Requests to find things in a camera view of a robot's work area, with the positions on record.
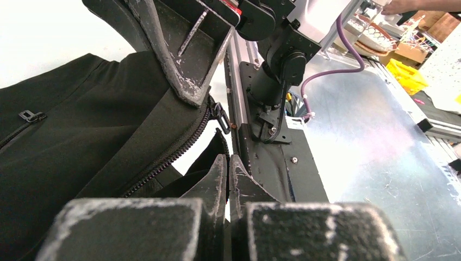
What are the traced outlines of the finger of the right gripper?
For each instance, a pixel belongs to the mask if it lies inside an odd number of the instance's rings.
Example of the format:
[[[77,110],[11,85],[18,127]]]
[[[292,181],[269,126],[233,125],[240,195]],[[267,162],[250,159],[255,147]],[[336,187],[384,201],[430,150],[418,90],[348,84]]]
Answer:
[[[136,52],[152,51],[151,44],[126,1],[82,0],[84,6],[120,34]]]
[[[177,96],[199,107],[234,26],[204,1],[127,1]]]

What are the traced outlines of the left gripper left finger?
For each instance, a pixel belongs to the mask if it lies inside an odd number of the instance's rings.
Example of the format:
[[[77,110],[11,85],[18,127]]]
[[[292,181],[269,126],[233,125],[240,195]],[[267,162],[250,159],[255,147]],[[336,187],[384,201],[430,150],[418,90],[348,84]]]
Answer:
[[[227,171],[227,158],[219,154],[204,177],[181,196],[197,207],[186,251],[192,260],[223,260]]]

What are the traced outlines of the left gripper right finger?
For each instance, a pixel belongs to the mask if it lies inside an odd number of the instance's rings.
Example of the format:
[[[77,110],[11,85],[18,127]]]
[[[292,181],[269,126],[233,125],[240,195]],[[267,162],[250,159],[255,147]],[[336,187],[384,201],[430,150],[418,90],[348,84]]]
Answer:
[[[231,249],[233,260],[257,260],[252,214],[247,205],[256,202],[277,202],[248,174],[240,157],[231,155],[229,162],[229,204]]]

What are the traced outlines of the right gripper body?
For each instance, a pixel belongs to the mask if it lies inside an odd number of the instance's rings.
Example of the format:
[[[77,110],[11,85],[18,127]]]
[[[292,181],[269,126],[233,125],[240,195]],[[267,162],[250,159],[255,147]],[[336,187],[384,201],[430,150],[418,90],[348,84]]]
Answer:
[[[247,41],[262,41],[273,34],[294,10],[295,1],[212,1],[212,10]]]

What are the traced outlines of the black jacket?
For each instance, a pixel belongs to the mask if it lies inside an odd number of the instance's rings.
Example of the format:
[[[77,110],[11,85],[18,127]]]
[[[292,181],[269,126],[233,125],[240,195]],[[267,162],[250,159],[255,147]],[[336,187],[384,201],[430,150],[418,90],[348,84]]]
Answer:
[[[33,260],[76,198],[177,197],[216,156],[220,130],[182,176],[172,163],[223,110],[179,99],[153,52],[86,54],[1,89],[1,260]]]

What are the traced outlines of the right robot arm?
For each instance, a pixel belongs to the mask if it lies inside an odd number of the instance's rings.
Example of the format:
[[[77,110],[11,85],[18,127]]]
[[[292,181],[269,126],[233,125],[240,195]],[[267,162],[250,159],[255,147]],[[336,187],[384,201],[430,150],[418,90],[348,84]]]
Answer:
[[[294,1],[84,1],[136,51],[152,51],[184,102],[198,106],[233,33],[256,42],[261,71],[246,88],[256,104],[253,134],[280,141],[284,99],[300,85],[307,62],[320,46],[289,21]]]

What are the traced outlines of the person's hand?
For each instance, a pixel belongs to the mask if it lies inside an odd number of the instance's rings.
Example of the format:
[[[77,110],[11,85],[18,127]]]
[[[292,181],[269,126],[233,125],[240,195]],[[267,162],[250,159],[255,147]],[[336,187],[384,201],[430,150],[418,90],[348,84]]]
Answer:
[[[392,0],[381,11],[383,15],[396,15],[409,11],[416,11],[420,5],[418,0]]]

